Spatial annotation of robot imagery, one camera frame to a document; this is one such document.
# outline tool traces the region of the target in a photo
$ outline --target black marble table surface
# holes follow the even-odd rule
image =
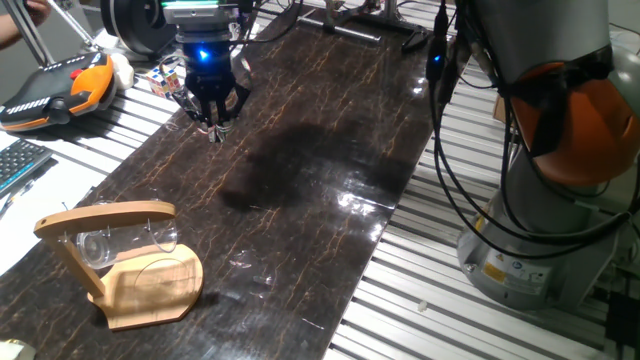
[[[205,274],[182,321],[111,332],[40,243],[0,277],[0,339],[40,360],[322,358],[431,132],[425,55],[350,26],[384,41],[298,25],[250,46],[255,90],[227,142],[177,114],[84,201],[155,188],[176,205]]]

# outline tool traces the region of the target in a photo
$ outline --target small cube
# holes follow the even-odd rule
[[[171,69],[162,76],[158,67],[153,68],[146,74],[151,91],[163,98],[171,98],[171,93],[180,88],[178,75]]]

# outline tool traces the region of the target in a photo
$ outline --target orange and black case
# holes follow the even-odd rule
[[[20,91],[0,106],[0,129],[35,130],[106,109],[115,95],[111,58],[94,52],[60,61],[33,73]]]

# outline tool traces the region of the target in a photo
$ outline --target warning label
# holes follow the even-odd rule
[[[549,277],[550,267],[533,265],[520,259],[489,251],[482,272],[504,286],[523,293],[538,295]]]

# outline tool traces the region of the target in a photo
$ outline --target glass cup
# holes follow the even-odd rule
[[[165,252],[176,248],[178,231],[175,220],[79,233],[76,247],[82,260],[93,269],[116,264],[135,257]]]

